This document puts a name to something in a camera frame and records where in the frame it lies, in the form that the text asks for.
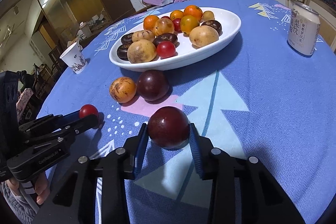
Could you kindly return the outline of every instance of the drink can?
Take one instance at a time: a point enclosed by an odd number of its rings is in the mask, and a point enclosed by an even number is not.
[[[311,56],[320,30],[319,14],[309,6],[295,2],[288,31],[288,44],[299,53]]]

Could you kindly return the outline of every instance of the paper cup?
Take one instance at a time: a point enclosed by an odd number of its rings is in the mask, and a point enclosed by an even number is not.
[[[81,73],[87,66],[87,61],[80,51],[78,42],[73,43],[68,47],[59,58],[61,58],[77,74]]]

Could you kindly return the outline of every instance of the blue tablecloth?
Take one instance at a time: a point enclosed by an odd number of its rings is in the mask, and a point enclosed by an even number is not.
[[[109,95],[112,81],[140,73],[109,60],[113,43],[148,14],[189,4],[230,10],[241,30],[222,51],[187,67],[165,72],[173,86],[161,105],[142,98],[121,106]],[[78,136],[71,156],[59,163],[58,180],[80,156],[105,156],[138,133],[163,105],[182,109],[200,133],[232,156],[255,155],[275,176],[307,224],[320,217],[336,192],[336,57],[321,37],[311,58],[287,44],[290,10],[274,0],[191,0],[122,20],[83,50],[88,67],[69,68],[43,104],[39,117],[67,114],[84,104],[104,113],[101,129]],[[206,223],[211,183],[191,169],[189,147],[166,151],[149,144],[139,178],[126,181],[131,223]],[[97,187],[97,223],[101,180]]]

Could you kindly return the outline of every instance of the white plate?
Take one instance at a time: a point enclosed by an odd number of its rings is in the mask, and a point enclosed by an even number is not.
[[[212,56],[213,54],[219,52],[224,47],[226,47],[239,32],[241,26],[241,20],[239,16],[233,12],[211,7],[201,7],[202,11],[212,11],[215,15],[215,20],[222,24],[222,33],[219,36],[219,40],[211,43],[202,48],[193,48],[189,37],[185,37],[183,33],[177,35],[177,40],[180,45],[176,48],[177,55],[166,58],[158,59],[146,63],[131,64],[129,61],[121,60],[117,56],[117,49],[121,45],[121,38],[112,46],[110,50],[110,60],[113,64],[132,71],[145,71],[148,69],[157,70],[170,70],[180,67],[184,67],[203,59]],[[159,17],[169,16],[171,12],[160,15]],[[140,23],[133,29],[129,30],[127,33],[136,32],[143,30],[143,23]]]

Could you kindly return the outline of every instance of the cherry tomato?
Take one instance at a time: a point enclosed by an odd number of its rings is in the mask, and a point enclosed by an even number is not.
[[[79,117],[80,119],[81,118],[84,118],[88,115],[91,115],[91,114],[94,114],[96,115],[97,117],[99,117],[99,112],[98,112],[98,109],[96,109],[95,106],[93,105],[83,105],[79,111]]]
[[[156,48],[156,53],[161,58],[168,58],[174,56],[176,52],[175,46],[170,41],[162,41]]]
[[[174,23],[174,30],[175,32],[180,32],[181,31],[181,26],[180,26],[181,19],[180,18],[175,18],[173,20]]]

